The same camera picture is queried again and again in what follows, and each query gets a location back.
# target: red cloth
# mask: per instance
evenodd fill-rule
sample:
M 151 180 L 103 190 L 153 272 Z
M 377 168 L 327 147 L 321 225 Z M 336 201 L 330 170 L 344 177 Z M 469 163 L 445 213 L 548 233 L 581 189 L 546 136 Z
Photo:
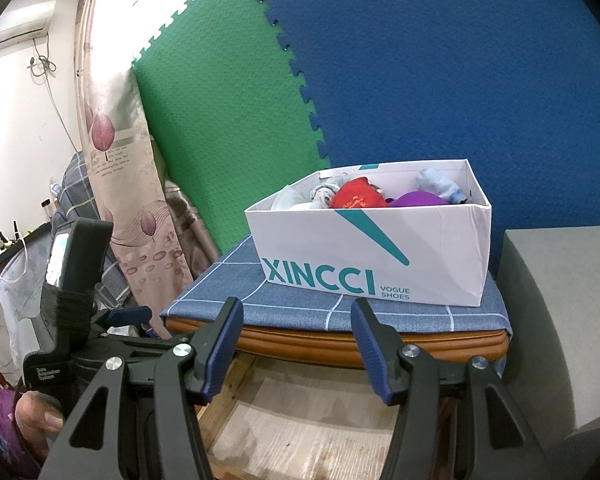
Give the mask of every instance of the red cloth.
M 353 209 L 360 207 L 387 207 L 384 198 L 366 179 L 366 176 L 347 182 L 331 200 L 331 209 Z

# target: metal screw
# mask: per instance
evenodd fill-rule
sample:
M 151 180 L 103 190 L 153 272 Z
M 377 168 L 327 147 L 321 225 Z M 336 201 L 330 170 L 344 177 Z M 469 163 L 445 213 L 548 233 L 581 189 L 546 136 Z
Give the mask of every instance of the metal screw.
M 420 354 L 420 348 L 416 345 L 408 344 L 402 347 L 402 355 L 405 357 L 417 357 Z
M 117 370 L 122 366 L 122 359 L 119 357 L 110 357 L 104 365 L 107 367 L 107 370 Z
M 481 355 L 472 357 L 471 364 L 474 368 L 478 368 L 478 370 L 484 370 L 487 366 L 489 366 L 487 358 Z
M 185 355 L 189 355 L 191 353 L 191 345 L 186 343 L 180 343 L 173 347 L 173 353 L 178 357 L 184 357 Z

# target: purple sleeve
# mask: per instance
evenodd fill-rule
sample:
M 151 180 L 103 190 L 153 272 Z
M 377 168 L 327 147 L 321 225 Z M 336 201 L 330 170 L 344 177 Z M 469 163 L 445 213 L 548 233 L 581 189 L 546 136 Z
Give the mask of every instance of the purple sleeve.
M 0 461 L 14 476 L 37 478 L 40 466 L 23 444 L 14 420 L 15 393 L 0 390 Z

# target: air conditioner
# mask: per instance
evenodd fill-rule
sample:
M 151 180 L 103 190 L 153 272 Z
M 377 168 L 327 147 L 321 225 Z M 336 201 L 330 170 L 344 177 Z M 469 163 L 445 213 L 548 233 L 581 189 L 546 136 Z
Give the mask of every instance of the air conditioner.
M 0 16 L 0 49 L 46 36 L 56 1 L 6 10 Z

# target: blue tablecloth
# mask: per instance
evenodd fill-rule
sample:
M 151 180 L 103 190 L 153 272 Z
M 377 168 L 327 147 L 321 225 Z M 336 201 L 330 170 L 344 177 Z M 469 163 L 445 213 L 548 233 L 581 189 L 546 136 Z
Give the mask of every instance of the blue tablecloth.
M 353 296 L 269 283 L 262 272 L 251 236 L 214 263 L 162 313 L 163 317 L 213 320 L 224 300 L 244 304 L 244 324 L 297 330 L 350 332 Z M 491 275 L 480 307 L 369 300 L 382 323 L 399 332 L 435 333 L 505 329 L 511 325 Z

